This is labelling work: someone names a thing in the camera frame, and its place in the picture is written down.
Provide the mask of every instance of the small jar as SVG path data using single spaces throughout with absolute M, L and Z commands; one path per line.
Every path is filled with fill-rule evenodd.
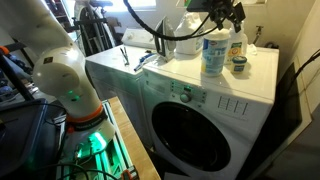
M 232 58 L 232 62 L 231 62 L 231 72 L 232 73 L 241 73 L 247 63 L 247 58 L 244 56 L 236 56 Z

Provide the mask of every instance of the front-loading washer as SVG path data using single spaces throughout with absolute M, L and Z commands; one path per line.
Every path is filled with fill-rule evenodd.
M 192 179 L 235 179 L 275 98 L 279 51 L 258 48 L 243 73 L 201 74 L 201 53 L 143 68 L 156 153 Z

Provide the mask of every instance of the washing machine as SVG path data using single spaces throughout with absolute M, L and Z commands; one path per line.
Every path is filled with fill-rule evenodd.
M 273 106 L 279 51 L 257 48 L 240 74 L 201 74 L 201 53 L 143 68 L 156 153 L 192 179 L 235 179 Z
M 121 49 L 126 48 L 129 65 Z M 146 48 L 119 45 L 86 57 L 86 68 L 101 100 L 118 96 L 134 129 L 145 147 L 152 146 L 142 102 L 142 69 L 134 71 Z

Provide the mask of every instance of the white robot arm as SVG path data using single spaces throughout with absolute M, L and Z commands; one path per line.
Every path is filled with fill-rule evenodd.
M 103 119 L 102 103 L 85 73 L 85 57 L 41 0 L 0 0 L 0 27 L 30 48 L 39 59 L 33 80 L 40 91 L 55 96 L 67 109 L 75 130 L 69 145 L 103 131 L 109 141 L 114 128 Z

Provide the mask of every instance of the control panel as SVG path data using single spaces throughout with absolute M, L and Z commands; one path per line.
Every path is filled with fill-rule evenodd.
M 219 112 L 241 120 L 247 120 L 251 109 L 248 102 L 227 96 L 220 96 L 217 105 Z
M 191 100 L 200 103 L 206 102 L 207 92 L 201 87 L 185 84 L 177 80 L 172 80 L 170 86 L 171 92 L 178 94 L 180 100 L 184 103 Z

